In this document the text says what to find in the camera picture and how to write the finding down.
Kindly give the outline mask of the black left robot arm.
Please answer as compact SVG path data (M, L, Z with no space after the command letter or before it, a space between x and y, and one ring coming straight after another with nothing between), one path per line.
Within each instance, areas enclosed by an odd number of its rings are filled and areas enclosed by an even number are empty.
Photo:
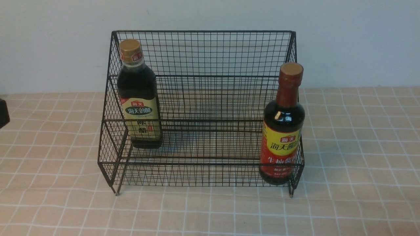
M6 100L0 99L0 128L3 128L10 122L9 109Z

